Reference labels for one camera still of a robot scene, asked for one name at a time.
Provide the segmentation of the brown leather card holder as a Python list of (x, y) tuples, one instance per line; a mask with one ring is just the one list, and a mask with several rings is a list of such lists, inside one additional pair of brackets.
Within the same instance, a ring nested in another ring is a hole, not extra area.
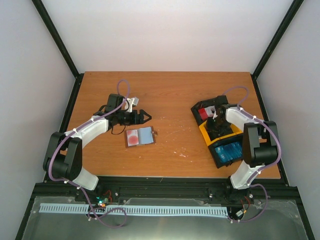
[(151, 145), (156, 143), (156, 136), (158, 135), (158, 132), (154, 130), (152, 126), (147, 127), (141, 127), (136, 129), (129, 129), (129, 130), (138, 130), (138, 138), (139, 138), (139, 144), (135, 146), (128, 147), (127, 145), (127, 139), (126, 139), (126, 131), (124, 132), (124, 140), (125, 140), (125, 147), (126, 148), (132, 148), (132, 147), (138, 147), (138, 146), (144, 146), (144, 145)]

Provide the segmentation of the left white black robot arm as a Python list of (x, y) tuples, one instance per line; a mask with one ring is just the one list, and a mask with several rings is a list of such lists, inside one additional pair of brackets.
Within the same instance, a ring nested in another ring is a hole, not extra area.
[(135, 110), (139, 99), (110, 94), (105, 105), (82, 125), (66, 132), (54, 132), (49, 139), (43, 169), (53, 181), (73, 182), (86, 189), (92, 201), (103, 198), (104, 188), (98, 185), (99, 178), (83, 167), (83, 148), (114, 126), (142, 125), (152, 119), (143, 109)]

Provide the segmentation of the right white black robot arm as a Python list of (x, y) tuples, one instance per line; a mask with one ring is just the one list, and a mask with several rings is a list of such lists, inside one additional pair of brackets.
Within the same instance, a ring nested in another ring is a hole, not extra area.
[(244, 196), (261, 172), (281, 158), (277, 125), (248, 113), (238, 104), (230, 104), (225, 95), (209, 101), (203, 123), (207, 147), (218, 168), (240, 161), (225, 183), (225, 198)]

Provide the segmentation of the red white credit card stack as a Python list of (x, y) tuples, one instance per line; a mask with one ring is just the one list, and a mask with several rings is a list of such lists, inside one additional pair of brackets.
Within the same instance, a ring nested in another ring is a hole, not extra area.
[(214, 105), (208, 106), (208, 107), (202, 107), (198, 110), (198, 113), (200, 115), (200, 118), (205, 121), (208, 118), (212, 118), (212, 112), (211, 109)]

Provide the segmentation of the black yellow card tray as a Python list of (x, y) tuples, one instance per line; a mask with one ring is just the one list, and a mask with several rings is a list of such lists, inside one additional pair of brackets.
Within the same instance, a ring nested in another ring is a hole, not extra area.
[(229, 123), (225, 115), (227, 108), (234, 106), (225, 95), (219, 95), (199, 101), (190, 109), (218, 169), (243, 157), (243, 131)]

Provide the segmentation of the left controller board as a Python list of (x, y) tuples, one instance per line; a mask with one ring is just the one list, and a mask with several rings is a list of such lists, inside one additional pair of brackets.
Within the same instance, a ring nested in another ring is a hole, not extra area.
[(110, 205), (113, 202), (112, 198), (112, 192), (110, 190), (107, 190), (105, 193), (102, 194), (102, 196), (97, 197), (97, 205), (99, 207), (106, 207)]

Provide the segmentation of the black aluminium frame rail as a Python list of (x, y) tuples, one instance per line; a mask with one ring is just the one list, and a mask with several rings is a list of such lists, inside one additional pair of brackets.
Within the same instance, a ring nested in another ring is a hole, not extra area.
[(301, 197), (297, 187), (278, 179), (258, 179), (256, 187), (233, 191), (225, 178), (169, 178), (169, 177), (100, 177), (95, 190), (87, 191), (91, 201), (111, 197), (122, 204), (131, 198), (195, 199), (210, 204), (238, 205), (241, 201), (296, 200)]

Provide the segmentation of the metal base plate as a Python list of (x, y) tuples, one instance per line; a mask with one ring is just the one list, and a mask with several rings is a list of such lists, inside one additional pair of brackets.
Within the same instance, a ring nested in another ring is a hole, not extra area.
[[(128, 216), (104, 213), (101, 220), (89, 214), (40, 213), (40, 204), (84, 204), (71, 197), (35, 199), (21, 240), (306, 240), (298, 207), (293, 200), (258, 201), (242, 220), (228, 216)], [(186, 199), (132, 198), (123, 206), (219, 207)]]

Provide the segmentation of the right black frame post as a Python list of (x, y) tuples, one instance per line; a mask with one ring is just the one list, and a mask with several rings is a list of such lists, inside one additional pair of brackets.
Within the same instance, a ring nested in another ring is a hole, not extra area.
[(288, 8), (286, 14), (283, 17), (281, 23), (279, 24), (277, 30), (275, 31), (271, 41), (269, 42), (267, 48), (265, 49), (261, 59), (259, 60), (256, 68), (254, 69), (253, 73), (251, 74), (253, 81), (256, 81), (258, 79), (258, 77), (260, 76), (260, 74), (262, 73), (264, 67), (266, 66), (267, 62), (269, 61), (274, 50), (278, 46), (282, 37), (284, 36), (286, 30), (290, 26), (291, 22), (293, 21), (295, 15), (299, 11), (303, 2), (304, 2), (304, 0), (293, 0), (292, 1), (290, 7)]

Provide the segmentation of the black frame post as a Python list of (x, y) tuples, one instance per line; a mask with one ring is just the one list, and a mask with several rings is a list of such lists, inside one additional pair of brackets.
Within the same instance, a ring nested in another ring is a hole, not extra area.
[(42, 19), (45, 27), (47, 28), (48, 32), (50, 33), (55, 45), (57, 46), (59, 52), (61, 53), (65, 63), (67, 64), (70, 72), (72, 73), (73, 77), (77, 81), (82, 81), (83, 74), (79, 73), (74, 61), (72, 60), (72, 57), (70, 53), (68, 52), (52, 18), (50, 17), (50, 14), (48, 13), (44, 3), (42, 0), (32, 0), (31, 1), (37, 10), (40, 18)]
[(304, 0), (293, 0), (292, 1), (290, 7), (288, 8), (286, 14), (283, 17), (281, 23), (279, 24), (277, 30), (275, 31), (271, 41), (269, 42), (267, 48), (265, 49), (261, 59), (259, 60), (256, 68), (254, 69), (253, 73), (251, 74), (253, 81), (256, 81), (258, 79), (258, 77), (260, 76), (260, 74), (262, 73), (264, 67), (266, 66), (267, 62), (269, 61), (274, 50), (278, 46), (282, 37), (284, 36), (286, 30), (290, 26), (291, 22), (293, 21), (295, 15), (299, 11), (303, 2), (304, 2)]

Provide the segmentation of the left black frame post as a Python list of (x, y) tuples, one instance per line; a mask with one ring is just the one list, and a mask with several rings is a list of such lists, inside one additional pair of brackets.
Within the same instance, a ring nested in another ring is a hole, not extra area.
[(44, 3), (42, 0), (32, 0), (31, 1), (37, 10), (40, 18), (42, 19), (45, 27), (47, 28), (48, 32), (50, 33), (55, 45), (57, 46), (59, 52), (61, 53), (65, 63), (67, 64), (70, 72), (72, 73), (73, 77), (77, 81), (82, 81), (83, 74), (79, 73), (74, 61), (72, 60), (72, 57), (70, 53), (68, 52), (52, 18), (50, 17), (50, 14), (48, 13)]

